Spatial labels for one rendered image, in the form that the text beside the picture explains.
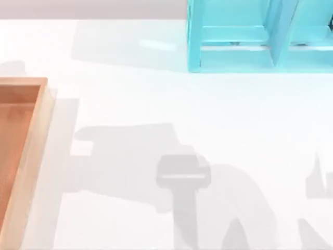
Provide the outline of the light blue rack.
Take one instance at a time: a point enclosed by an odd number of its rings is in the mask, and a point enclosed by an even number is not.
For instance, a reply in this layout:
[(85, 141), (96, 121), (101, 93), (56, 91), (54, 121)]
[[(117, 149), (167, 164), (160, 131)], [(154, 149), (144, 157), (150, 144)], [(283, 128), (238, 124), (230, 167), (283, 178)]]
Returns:
[(187, 0), (187, 67), (333, 73), (333, 0)]

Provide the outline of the shallow salmon-coloured box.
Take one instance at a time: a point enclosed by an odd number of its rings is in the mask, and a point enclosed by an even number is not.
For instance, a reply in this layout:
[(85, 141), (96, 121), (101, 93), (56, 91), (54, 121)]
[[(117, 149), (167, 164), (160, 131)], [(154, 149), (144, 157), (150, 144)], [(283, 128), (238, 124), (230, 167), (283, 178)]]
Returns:
[(45, 77), (0, 77), (0, 250), (20, 250), (52, 116)]

